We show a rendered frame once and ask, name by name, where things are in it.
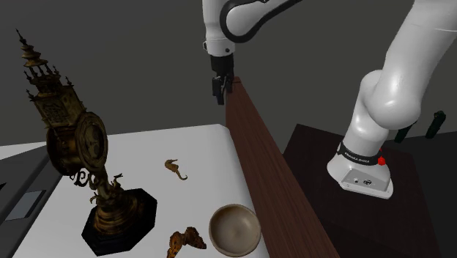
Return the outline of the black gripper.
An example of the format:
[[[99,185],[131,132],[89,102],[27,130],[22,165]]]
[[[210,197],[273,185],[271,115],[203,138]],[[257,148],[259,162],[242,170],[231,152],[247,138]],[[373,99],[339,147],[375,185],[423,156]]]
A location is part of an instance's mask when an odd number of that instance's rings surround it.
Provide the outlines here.
[[[212,78],[212,95],[216,97],[218,105],[224,105],[223,89],[226,93],[232,93],[232,83],[234,80],[234,55],[211,56],[211,68],[216,72],[216,77]]]

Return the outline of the small golden seahorse figure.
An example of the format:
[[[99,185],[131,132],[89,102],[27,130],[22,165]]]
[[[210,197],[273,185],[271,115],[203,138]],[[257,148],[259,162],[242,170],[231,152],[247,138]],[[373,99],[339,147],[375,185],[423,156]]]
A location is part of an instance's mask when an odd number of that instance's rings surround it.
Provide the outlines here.
[[[180,179],[180,180],[186,180],[188,178],[187,175],[185,175],[184,177],[181,175],[180,171],[179,171],[179,165],[176,164],[176,161],[177,159],[168,159],[165,161],[164,163],[164,166],[172,171],[173,173],[175,173],[177,175],[177,177]]]

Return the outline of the beige ceramic bowl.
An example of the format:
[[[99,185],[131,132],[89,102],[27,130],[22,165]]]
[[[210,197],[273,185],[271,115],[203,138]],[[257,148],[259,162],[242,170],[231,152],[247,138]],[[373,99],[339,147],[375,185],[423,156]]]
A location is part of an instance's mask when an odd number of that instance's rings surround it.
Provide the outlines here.
[[[256,214],[241,204],[219,207],[209,220],[209,239],[227,257],[252,253],[261,240],[261,224]]]

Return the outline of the ornate brass tower clock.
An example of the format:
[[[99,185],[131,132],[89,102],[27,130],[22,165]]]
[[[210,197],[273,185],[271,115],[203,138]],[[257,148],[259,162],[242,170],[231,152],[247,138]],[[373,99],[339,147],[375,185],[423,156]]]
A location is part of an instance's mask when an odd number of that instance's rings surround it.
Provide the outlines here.
[[[131,250],[155,226],[157,200],[142,188],[125,190],[106,171],[108,135],[101,118],[83,105],[71,82],[19,38],[26,78],[37,88],[28,97],[47,128],[46,147],[58,173],[89,186],[95,203],[81,233],[96,256]]]

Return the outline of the large brown seahorse figure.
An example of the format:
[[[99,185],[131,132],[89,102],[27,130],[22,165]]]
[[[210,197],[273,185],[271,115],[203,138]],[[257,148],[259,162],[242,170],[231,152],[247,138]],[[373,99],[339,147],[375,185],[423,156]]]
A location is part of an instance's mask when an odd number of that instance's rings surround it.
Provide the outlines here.
[[[170,236],[166,258],[175,258],[181,248],[186,245],[198,249],[207,248],[207,245],[200,236],[198,230],[193,226],[189,226],[184,233],[174,232]]]

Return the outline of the dark green cylinder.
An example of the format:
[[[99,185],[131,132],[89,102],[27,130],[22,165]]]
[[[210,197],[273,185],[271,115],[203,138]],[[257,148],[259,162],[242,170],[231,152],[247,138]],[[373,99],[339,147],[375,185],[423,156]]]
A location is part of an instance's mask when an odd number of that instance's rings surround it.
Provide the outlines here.
[[[432,139],[438,133],[439,129],[441,128],[442,124],[446,120],[446,114],[444,111],[437,111],[434,113],[434,118],[431,124],[428,127],[428,130],[425,134],[427,139]]]
[[[407,136],[408,132],[412,128],[413,125],[415,125],[417,122],[412,123],[408,127],[399,129],[397,134],[395,135],[394,142],[400,144]]]

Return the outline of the dark robot stand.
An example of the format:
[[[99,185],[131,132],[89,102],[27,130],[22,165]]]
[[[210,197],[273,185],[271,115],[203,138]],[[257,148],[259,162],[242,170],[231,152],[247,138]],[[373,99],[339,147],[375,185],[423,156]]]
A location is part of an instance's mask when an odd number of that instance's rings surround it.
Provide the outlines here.
[[[284,151],[289,168],[341,258],[442,258],[413,157],[383,151],[389,199],[345,191],[327,172],[341,136],[296,125]]]

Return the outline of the grey side cabinet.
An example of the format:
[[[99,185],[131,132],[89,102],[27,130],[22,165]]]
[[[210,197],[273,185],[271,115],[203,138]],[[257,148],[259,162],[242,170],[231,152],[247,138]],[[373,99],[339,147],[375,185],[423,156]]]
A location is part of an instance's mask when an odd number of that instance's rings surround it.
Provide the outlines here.
[[[0,161],[0,258],[14,254],[61,178],[46,147]]]

